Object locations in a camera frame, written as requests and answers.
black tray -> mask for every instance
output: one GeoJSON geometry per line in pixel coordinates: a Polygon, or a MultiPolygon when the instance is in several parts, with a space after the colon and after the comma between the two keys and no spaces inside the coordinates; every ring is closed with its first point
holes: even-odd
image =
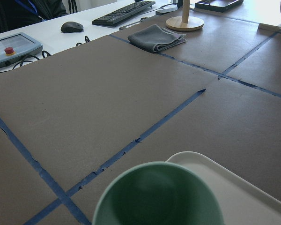
{"type": "Polygon", "coordinates": [[[226,10],[240,5],[244,0],[202,0],[195,3],[195,8],[201,8],[223,13],[226,10]]]}

blue lanyard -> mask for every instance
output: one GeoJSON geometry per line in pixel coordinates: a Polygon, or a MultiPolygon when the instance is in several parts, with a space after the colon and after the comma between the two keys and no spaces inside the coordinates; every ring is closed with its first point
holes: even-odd
{"type": "Polygon", "coordinates": [[[38,13],[37,13],[37,8],[36,6],[30,1],[28,0],[29,4],[33,7],[30,8],[27,5],[25,5],[23,2],[21,2],[21,0],[15,0],[16,3],[18,3],[20,6],[24,7],[26,10],[30,11],[31,13],[33,13],[34,15],[38,16],[42,21],[46,21],[44,18],[42,18],[38,13]]]}

device screen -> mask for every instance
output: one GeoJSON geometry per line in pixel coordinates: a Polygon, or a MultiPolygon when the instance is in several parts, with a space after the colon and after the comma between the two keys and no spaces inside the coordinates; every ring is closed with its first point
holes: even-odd
{"type": "Polygon", "coordinates": [[[14,49],[17,49],[18,47],[28,46],[32,44],[34,44],[34,42],[30,41],[21,34],[0,40],[0,55],[5,53],[5,48],[13,47],[14,49]]]}

gray control device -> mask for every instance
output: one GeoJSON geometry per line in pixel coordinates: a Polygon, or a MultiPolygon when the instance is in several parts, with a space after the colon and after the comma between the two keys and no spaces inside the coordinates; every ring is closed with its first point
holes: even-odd
{"type": "Polygon", "coordinates": [[[25,55],[35,55],[43,45],[24,33],[13,34],[0,39],[0,68],[20,61],[25,55]]]}

white tray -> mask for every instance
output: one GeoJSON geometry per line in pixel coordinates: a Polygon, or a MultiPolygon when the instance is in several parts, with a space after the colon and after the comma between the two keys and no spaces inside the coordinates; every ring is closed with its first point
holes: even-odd
{"type": "Polygon", "coordinates": [[[281,225],[281,202],[197,152],[180,152],[167,162],[198,175],[213,191],[226,225],[281,225]]]}

